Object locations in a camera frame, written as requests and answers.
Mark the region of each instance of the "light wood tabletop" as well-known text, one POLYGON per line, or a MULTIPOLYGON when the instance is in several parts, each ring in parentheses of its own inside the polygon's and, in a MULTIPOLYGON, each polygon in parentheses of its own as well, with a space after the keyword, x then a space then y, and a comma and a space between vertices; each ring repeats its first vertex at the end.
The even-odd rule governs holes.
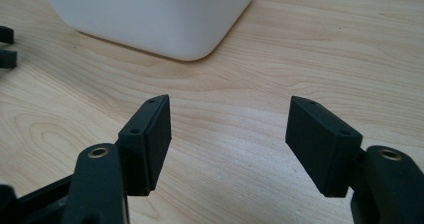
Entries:
POLYGON ((18 67, 0 73, 0 183, 18 196, 114 143, 169 94, 173 139, 131 223, 353 223, 285 143, 290 98, 315 100, 424 170, 424 0, 253 0, 212 54, 180 62, 79 33, 46 0, 0 0, 18 67))

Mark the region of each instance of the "wooden table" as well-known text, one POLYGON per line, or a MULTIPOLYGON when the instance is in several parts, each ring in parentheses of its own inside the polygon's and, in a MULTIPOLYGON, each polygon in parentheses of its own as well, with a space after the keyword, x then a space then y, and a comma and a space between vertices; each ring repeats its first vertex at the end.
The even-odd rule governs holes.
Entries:
POLYGON ((0 0, 18 67, 0 75, 0 182, 22 196, 114 142, 169 94, 173 140, 132 223, 353 223, 289 147, 290 97, 320 102, 424 170, 424 0, 253 0, 208 57, 179 62, 81 34, 46 0, 0 0))

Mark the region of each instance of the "wood grain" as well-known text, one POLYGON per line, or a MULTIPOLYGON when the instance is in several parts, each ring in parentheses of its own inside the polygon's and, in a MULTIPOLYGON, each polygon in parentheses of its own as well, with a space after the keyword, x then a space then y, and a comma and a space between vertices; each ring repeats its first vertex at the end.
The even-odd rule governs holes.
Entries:
POLYGON ((424 0, 253 0, 208 57, 179 62, 78 33, 45 0, 0 0, 19 67, 0 73, 0 182, 19 196, 114 142, 169 94, 173 140, 132 223, 353 223, 284 143, 292 95, 424 170, 424 0))

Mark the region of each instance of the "black bracket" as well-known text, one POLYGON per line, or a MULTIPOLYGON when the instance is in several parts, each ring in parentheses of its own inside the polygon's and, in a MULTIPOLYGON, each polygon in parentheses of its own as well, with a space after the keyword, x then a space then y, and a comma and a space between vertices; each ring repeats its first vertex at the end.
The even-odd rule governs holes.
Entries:
POLYGON ((362 135, 317 102, 293 96, 286 143, 318 190, 345 197, 357 224, 424 223, 424 175, 405 153, 360 148, 362 135))
MULTIPOLYGON (((0 42, 13 44, 14 31, 11 28, 0 26, 0 42)), ((18 52, 0 50, 0 68, 15 68, 18 52)))
POLYGON ((146 101, 114 144, 88 147, 74 174, 21 198, 0 185, 0 223, 127 224, 127 195, 155 190, 171 141, 169 97, 146 101))

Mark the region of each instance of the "white container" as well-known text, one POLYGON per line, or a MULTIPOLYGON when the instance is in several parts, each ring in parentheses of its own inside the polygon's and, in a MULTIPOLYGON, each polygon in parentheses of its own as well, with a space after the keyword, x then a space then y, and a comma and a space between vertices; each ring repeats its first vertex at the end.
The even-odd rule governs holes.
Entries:
POLYGON ((159 55, 200 59, 250 0, 48 0, 69 26, 159 55))

